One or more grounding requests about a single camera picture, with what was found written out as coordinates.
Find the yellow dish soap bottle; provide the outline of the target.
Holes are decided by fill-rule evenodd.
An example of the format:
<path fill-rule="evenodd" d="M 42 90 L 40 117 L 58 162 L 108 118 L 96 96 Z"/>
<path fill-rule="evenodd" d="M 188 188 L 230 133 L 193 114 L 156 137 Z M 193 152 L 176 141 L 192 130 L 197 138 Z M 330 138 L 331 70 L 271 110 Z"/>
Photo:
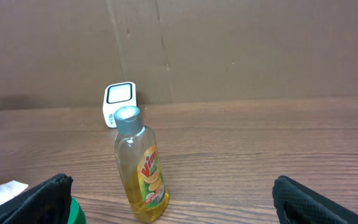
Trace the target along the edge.
<path fill-rule="evenodd" d="M 154 131 L 143 123 L 140 109 L 123 106 L 114 114 L 116 162 L 136 219 L 153 222 L 169 201 Z"/>

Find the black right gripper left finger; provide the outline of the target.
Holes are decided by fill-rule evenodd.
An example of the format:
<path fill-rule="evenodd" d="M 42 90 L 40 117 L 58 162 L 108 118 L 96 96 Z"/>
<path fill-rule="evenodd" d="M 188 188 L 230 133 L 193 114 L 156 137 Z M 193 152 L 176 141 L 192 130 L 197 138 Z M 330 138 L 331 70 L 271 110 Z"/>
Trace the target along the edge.
<path fill-rule="evenodd" d="M 57 174 L 0 205 L 0 224 L 67 224 L 73 179 Z"/>

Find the green lid white jar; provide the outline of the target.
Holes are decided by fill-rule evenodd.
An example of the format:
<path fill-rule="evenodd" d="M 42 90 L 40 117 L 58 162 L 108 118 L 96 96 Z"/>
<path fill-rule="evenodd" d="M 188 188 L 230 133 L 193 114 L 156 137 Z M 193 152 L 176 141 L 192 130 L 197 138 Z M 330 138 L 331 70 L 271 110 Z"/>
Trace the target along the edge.
<path fill-rule="evenodd" d="M 76 198 L 71 198 L 70 214 L 67 224 L 87 224 L 86 216 Z"/>

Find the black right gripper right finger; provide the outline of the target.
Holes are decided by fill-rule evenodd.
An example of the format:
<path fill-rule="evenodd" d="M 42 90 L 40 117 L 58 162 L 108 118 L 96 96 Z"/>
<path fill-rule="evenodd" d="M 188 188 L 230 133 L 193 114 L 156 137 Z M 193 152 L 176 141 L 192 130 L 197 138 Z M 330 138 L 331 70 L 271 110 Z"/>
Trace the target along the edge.
<path fill-rule="evenodd" d="M 358 214 L 284 175 L 272 197 L 280 224 L 358 224 Z"/>

